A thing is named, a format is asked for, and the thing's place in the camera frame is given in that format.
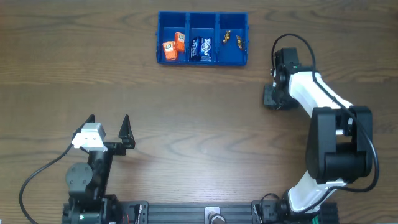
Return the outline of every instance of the wooden table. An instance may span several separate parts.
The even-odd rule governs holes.
[[[157,13],[246,11],[248,64],[156,63]],[[28,223],[23,181],[61,154],[91,113],[117,141],[129,114],[137,148],[115,157],[108,193],[149,202],[251,202],[281,195],[304,174],[310,119],[262,105],[270,51],[281,34],[305,37],[323,79],[367,105],[381,176],[366,194],[337,192],[341,223],[398,222],[398,3],[385,1],[0,1],[0,219]],[[307,49],[286,38],[277,48]],[[39,223],[60,223],[71,151],[34,178],[24,203]],[[367,185],[373,175],[354,186]]]

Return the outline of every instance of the blue container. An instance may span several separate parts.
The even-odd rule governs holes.
[[[156,59],[168,65],[230,65],[242,66],[248,60],[248,14],[245,12],[171,12],[160,11],[157,25]],[[230,30],[231,38],[222,43]],[[174,41],[174,34],[185,34],[185,53],[179,52],[177,60],[166,60],[162,44]],[[236,36],[243,40],[243,50],[237,45]],[[193,38],[211,37],[211,61],[190,60],[190,43]]]

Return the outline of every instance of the wood grain surface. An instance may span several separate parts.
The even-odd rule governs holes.
[[[156,63],[157,13],[246,11],[248,64]],[[108,193],[149,202],[251,202],[282,194],[304,174],[310,119],[302,108],[271,111],[270,51],[281,34],[305,37],[323,79],[367,105],[381,176],[366,194],[337,192],[341,223],[398,222],[398,2],[396,0],[16,0],[0,1],[0,219],[28,223],[23,181],[61,154],[91,113],[117,141],[129,114],[137,149],[115,157]],[[280,47],[298,47],[286,38]],[[71,151],[27,186],[39,223],[60,223]],[[367,185],[371,176],[354,186]]]

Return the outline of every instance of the orange wrapper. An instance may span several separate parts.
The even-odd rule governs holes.
[[[163,43],[164,55],[166,60],[176,60],[177,59],[177,49],[175,48],[174,41],[168,41]]]
[[[175,39],[175,48],[179,52],[185,52],[185,35],[180,32],[176,32],[174,34],[174,39]]]

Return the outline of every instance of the blue snack packet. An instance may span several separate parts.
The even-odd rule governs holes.
[[[195,37],[191,42],[191,55],[190,61],[197,62],[200,60],[200,46],[201,46],[201,37]]]
[[[201,38],[200,61],[211,61],[211,38]]]

